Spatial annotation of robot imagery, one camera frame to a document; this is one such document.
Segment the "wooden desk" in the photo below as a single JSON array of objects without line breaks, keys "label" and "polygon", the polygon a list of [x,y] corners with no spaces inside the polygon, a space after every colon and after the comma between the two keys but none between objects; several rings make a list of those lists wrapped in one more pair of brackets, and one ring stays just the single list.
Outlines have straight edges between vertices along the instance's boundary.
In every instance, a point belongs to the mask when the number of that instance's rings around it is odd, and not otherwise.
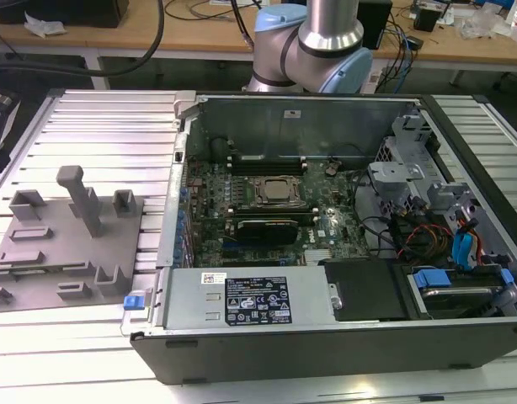
[{"label": "wooden desk", "polygon": [[[393,0],[393,14],[409,4],[409,0]],[[171,13],[189,17],[187,0],[177,0]],[[203,13],[219,13],[224,7],[201,5]],[[242,10],[250,32],[253,31],[256,8]],[[408,34],[424,40],[415,66],[517,72],[517,44],[510,38],[496,35],[493,39],[463,40],[453,27],[436,28],[432,33],[414,31],[412,21],[401,15],[396,21]],[[22,26],[0,25],[1,34],[19,51],[80,55],[90,68],[101,67],[101,56],[131,56],[144,53],[156,34],[157,10],[154,0],[130,0],[130,8],[118,29],[67,27],[68,34],[45,40],[29,33]],[[180,21],[165,17],[163,41],[155,57],[251,61],[253,55],[242,40],[235,23],[223,21]],[[6,48],[0,44],[0,51]],[[385,35],[381,48],[374,51],[374,71],[379,71],[397,55],[397,42]],[[104,79],[94,78],[95,88],[106,88]]]}]

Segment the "black box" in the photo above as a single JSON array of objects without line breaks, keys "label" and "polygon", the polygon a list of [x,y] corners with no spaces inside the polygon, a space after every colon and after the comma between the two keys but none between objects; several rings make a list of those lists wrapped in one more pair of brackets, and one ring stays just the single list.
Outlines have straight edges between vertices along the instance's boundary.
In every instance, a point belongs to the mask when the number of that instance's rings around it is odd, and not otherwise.
[{"label": "black box", "polygon": [[116,28],[127,11],[129,0],[29,0],[0,8],[1,24],[22,24],[24,13],[64,25]]},{"label": "black box", "polygon": [[[307,4],[307,0],[283,0],[282,2],[304,6]],[[358,20],[363,25],[363,46],[365,48],[379,48],[391,10],[392,0],[360,0]]]},{"label": "black box", "polygon": [[413,27],[418,31],[433,32],[436,21],[438,21],[441,15],[442,10],[434,4],[429,6],[420,4],[416,10],[416,19],[413,21]]}]

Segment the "sticker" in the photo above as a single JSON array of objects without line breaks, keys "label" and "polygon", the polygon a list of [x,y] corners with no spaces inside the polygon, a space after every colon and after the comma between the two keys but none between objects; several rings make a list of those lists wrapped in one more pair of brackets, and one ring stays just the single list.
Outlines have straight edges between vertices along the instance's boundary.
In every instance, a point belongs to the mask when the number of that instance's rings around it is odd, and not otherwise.
[{"label": "sticker", "polygon": [[287,109],[283,113],[283,117],[285,119],[292,119],[292,120],[298,120],[301,118],[301,111],[299,109]]},{"label": "sticker", "polygon": [[286,277],[223,279],[229,326],[292,323]]},{"label": "sticker", "polygon": [[202,284],[224,284],[226,278],[226,272],[203,272],[200,282]]}]

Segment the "blue cable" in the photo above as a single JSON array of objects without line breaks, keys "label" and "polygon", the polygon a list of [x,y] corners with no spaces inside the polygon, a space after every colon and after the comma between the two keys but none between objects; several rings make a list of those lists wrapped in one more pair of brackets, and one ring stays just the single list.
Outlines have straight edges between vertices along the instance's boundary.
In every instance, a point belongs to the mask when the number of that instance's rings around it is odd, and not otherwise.
[{"label": "blue cable", "polygon": [[[410,54],[410,47],[408,46],[407,36],[402,31],[397,31],[397,30],[393,30],[393,29],[386,29],[386,31],[392,32],[393,34],[397,34],[397,35],[401,36],[402,39],[404,40],[404,45],[407,47],[407,52],[405,53],[405,55],[404,55],[404,57],[403,57],[403,59],[401,61],[401,66],[402,66],[402,64],[405,62],[406,55]],[[404,84],[404,80],[407,78],[409,66],[410,66],[410,64],[407,64],[403,68],[401,78],[399,79],[399,82],[397,83],[397,86],[395,86],[395,89],[393,90],[394,94],[396,94],[397,91],[399,91],[401,86]]]}]

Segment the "gray peg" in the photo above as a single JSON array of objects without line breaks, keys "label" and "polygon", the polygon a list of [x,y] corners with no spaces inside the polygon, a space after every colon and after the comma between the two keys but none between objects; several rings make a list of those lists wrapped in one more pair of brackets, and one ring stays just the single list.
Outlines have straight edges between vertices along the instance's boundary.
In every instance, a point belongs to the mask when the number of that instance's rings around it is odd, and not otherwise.
[{"label": "gray peg", "polygon": [[77,212],[83,219],[90,236],[97,237],[101,228],[98,208],[88,197],[88,191],[83,184],[83,169],[81,166],[62,166],[56,175],[59,185],[67,189],[72,197]]}]

